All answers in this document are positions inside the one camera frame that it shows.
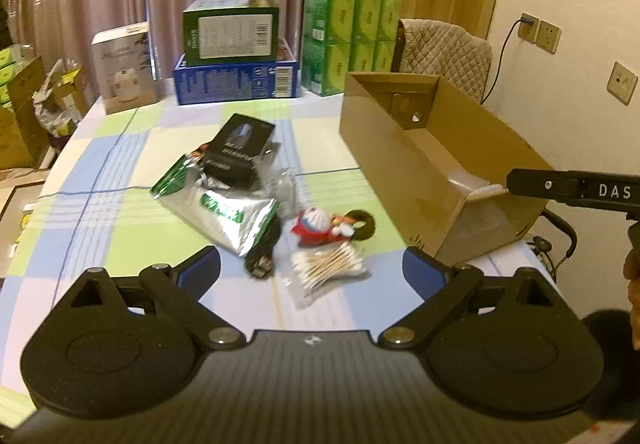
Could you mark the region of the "person's right hand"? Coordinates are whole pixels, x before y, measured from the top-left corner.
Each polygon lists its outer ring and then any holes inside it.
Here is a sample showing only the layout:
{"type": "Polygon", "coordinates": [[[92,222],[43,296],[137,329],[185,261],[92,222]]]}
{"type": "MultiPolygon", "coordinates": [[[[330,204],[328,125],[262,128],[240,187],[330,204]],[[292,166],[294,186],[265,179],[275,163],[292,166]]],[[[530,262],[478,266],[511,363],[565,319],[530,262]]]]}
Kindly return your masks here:
{"type": "Polygon", "coordinates": [[[628,300],[631,305],[630,326],[632,345],[638,351],[640,349],[640,264],[636,251],[631,250],[623,266],[623,275],[628,281],[628,300]]]}

